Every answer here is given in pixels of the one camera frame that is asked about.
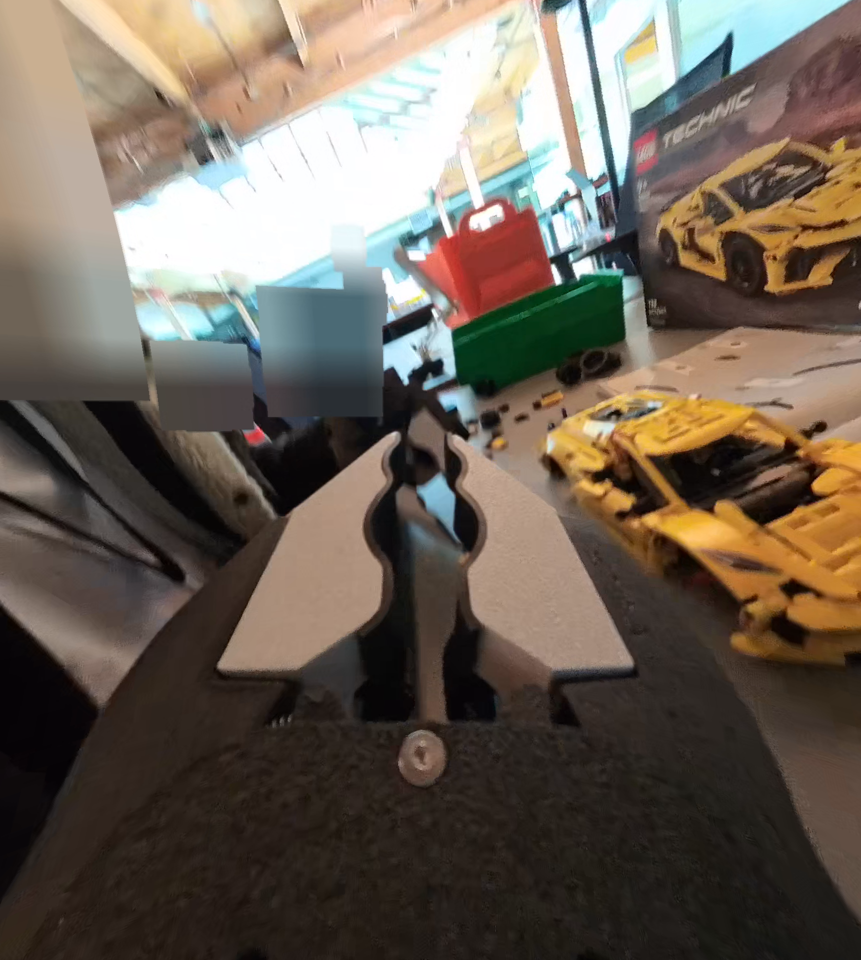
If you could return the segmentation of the black pole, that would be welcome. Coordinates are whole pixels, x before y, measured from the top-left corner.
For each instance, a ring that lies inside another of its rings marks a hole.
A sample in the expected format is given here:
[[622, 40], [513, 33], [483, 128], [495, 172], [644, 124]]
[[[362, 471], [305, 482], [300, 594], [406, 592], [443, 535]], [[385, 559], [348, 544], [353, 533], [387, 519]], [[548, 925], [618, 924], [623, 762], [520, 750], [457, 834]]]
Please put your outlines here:
[[601, 143], [601, 148], [603, 151], [605, 168], [610, 188], [610, 193], [613, 200], [613, 205], [616, 213], [620, 212], [620, 184], [617, 173], [617, 166], [615, 163], [613, 145], [611, 134], [609, 130], [609, 124], [606, 113], [605, 106], [605, 97], [602, 84], [602, 78], [600, 73], [600, 66], [598, 63], [597, 52], [594, 43], [593, 29], [590, 19], [589, 5], [587, 1], [580, 0], [577, 1], [577, 6], [580, 15], [581, 21], [581, 30], [584, 39], [584, 45], [586, 49], [586, 55], [589, 63], [589, 71], [591, 77], [592, 85], [592, 96], [594, 109], [597, 120], [597, 129], [599, 134], [599, 139]]

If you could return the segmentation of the toy car set box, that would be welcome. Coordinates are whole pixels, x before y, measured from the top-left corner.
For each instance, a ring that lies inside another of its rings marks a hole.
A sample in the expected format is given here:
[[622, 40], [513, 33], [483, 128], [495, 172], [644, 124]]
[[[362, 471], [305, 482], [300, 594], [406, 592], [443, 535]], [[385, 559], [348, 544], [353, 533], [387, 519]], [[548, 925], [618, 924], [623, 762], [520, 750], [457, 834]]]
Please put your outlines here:
[[653, 329], [861, 327], [861, 2], [637, 123]]

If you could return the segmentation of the green plastic bin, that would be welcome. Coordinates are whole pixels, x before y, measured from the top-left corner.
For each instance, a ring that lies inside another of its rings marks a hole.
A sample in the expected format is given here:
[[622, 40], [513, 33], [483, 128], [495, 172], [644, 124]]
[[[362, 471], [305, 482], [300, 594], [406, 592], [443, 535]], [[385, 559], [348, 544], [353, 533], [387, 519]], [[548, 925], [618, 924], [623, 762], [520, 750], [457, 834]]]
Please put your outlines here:
[[624, 275], [603, 270], [471, 319], [451, 332], [458, 385], [499, 391], [626, 337]]

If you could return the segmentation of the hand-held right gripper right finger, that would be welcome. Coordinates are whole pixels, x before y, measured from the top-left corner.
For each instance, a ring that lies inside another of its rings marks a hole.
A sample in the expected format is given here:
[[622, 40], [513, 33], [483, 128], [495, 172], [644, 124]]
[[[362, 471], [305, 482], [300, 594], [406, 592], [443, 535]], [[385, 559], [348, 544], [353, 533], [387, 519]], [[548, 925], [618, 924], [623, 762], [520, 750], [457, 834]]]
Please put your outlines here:
[[635, 661], [555, 508], [467, 440], [448, 435], [457, 564], [441, 655], [448, 721], [493, 721], [532, 700], [576, 721], [569, 692], [635, 676]]

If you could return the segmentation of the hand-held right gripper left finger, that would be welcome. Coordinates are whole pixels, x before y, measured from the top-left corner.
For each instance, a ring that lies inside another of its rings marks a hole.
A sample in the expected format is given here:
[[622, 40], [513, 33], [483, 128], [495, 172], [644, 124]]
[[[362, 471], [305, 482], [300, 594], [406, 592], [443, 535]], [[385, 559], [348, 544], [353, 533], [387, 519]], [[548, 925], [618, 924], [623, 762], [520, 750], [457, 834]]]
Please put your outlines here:
[[411, 611], [399, 573], [403, 436], [380, 438], [285, 519], [217, 673], [325, 690], [363, 721], [411, 717]]

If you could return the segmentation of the yellow toy brick car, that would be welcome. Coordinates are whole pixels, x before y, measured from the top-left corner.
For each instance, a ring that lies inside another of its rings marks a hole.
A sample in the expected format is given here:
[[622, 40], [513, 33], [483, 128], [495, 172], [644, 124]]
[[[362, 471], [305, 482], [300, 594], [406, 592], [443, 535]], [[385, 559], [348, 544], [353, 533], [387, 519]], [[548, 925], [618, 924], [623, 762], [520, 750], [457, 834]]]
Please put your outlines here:
[[861, 658], [861, 441], [825, 428], [635, 390], [549, 428], [541, 462], [646, 570], [701, 570], [736, 601], [736, 652], [845, 666]]

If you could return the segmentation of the scattered small bricks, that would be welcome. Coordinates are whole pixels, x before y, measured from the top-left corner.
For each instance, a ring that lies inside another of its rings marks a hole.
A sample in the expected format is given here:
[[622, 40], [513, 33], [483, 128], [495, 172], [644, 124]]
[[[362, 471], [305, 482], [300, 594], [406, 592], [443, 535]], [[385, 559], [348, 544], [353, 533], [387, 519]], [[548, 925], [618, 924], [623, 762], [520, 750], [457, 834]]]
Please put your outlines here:
[[560, 422], [563, 402], [562, 390], [488, 398], [472, 424], [474, 439], [489, 457], [530, 452]]

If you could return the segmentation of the grey desk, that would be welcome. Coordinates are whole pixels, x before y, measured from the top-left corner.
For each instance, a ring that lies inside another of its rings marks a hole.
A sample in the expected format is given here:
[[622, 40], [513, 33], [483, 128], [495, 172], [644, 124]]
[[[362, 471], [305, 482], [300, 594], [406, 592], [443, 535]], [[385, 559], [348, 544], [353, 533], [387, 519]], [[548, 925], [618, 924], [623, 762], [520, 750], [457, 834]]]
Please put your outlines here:
[[[626, 339], [617, 351], [623, 371], [635, 372], [653, 362], [695, 347], [713, 337], [706, 330], [648, 329], [642, 284], [623, 281]], [[552, 505], [563, 519], [581, 511], [571, 504], [563, 486], [557, 486], [537, 462], [535, 446], [546, 423], [559, 414], [533, 414], [515, 423], [514, 416], [555, 383], [554, 372], [522, 381], [496, 403], [509, 403], [504, 419], [507, 449], [496, 450], [493, 461], [523, 486]], [[736, 693], [749, 707], [779, 763], [797, 812], [824, 866], [848, 905], [861, 919], [861, 666], [845, 670], [797, 669], [745, 658], [729, 648], [728, 625], [733, 609], [710, 585], [671, 586], [643, 575], [644, 590], [684, 618], [689, 628], [688, 649], [697, 641], [713, 656]]]

